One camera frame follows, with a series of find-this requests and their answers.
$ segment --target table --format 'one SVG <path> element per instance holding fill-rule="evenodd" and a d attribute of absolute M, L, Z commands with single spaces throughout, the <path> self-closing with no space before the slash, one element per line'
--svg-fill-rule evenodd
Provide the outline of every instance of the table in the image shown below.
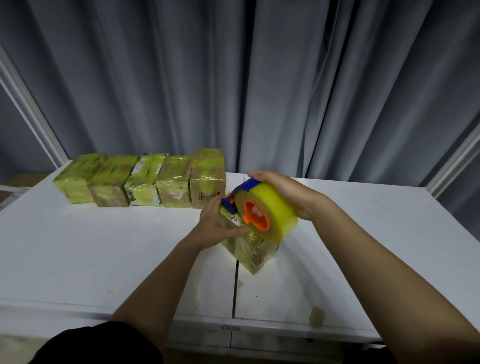
<path fill-rule="evenodd" d="M 0 213 L 0 333 L 54 336 L 105 321 L 198 221 L 194 209 L 69 205 L 51 183 L 60 171 Z M 227 191 L 245 178 L 227 173 Z M 480 329 L 480 244 L 424 189 L 299 181 L 331 197 Z M 314 306 L 326 312 L 321 328 L 308 324 Z M 380 339 L 308 221 L 256 276 L 220 245 L 203 252 L 169 340 L 282 358 L 286 348 L 296 355 L 335 351 L 324 341 L 305 348 L 295 337 Z"/>

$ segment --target person's left arm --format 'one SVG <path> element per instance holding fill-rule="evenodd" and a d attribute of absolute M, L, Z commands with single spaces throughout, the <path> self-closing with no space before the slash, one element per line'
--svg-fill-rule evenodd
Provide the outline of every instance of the person's left arm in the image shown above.
<path fill-rule="evenodd" d="M 225 229 L 219 213 L 221 196 L 202 210 L 198 225 L 113 313 L 110 321 L 124 322 L 163 352 L 177 305 L 198 254 L 220 241 L 247 235 L 248 228 Z"/>

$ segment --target box being taped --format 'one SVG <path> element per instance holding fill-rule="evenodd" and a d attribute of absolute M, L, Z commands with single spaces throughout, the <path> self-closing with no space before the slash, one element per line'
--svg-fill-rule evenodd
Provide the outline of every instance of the box being taped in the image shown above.
<path fill-rule="evenodd" d="M 168 154 L 143 153 L 125 183 L 125 192 L 134 206 L 160 206 L 156 178 Z"/>
<path fill-rule="evenodd" d="M 163 161 L 156 186 L 163 207 L 192 207 L 190 199 L 190 174 L 192 157 L 169 156 Z"/>
<path fill-rule="evenodd" d="M 246 226 L 239 214 L 232 215 L 223 206 L 220 206 L 220 215 L 222 225 L 227 229 Z M 226 239 L 222 245 L 253 275 L 275 256 L 279 247 L 279 244 L 264 241 L 253 231 L 246 236 Z"/>
<path fill-rule="evenodd" d="M 71 204 L 93 202 L 87 185 L 107 159 L 105 153 L 78 156 L 53 180 L 53 184 Z"/>
<path fill-rule="evenodd" d="M 130 201 L 123 189 L 138 161 L 137 156 L 120 155 L 108 159 L 88 184 L 88 190 L 99 207 L 128 207 Z"/>
<path fill-rule="evenodd" d="M 192 207 L 203 208 L 212 197 L 225 196 L 226 186 L 223 150 L 197 149 L 193 154 L 190 178 Z"/>

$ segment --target yellow tape roll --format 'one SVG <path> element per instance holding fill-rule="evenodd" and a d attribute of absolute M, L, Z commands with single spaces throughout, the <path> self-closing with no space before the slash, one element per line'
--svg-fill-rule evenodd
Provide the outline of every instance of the yellow tape roll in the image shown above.
<path fill-rule="evenodd" d="M 235 204 L 247 226 L 269 243 L 280 243 L 299 220 L 295 207 L 266 182 L 238 191 Z"/>

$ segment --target orange plastic ring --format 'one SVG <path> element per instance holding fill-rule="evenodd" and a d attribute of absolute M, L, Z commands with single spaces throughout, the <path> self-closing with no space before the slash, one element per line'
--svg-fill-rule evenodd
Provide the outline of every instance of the orange plastic ring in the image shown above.
<path fill-rule="evenodd" d="M 256 212 L 252 211 L 254 207 L 258 208 Z M 248 224 L 251 222 L 254 227 L 263 232 L 270 231 L 270 219 L 265 210 L 256 201 L 243 201 L 243 211 L 245 211 L 245 216 L 243 216 L 245 223 Z M 260 211 L 263 216 L 258 216 L 258 211 Z"/>

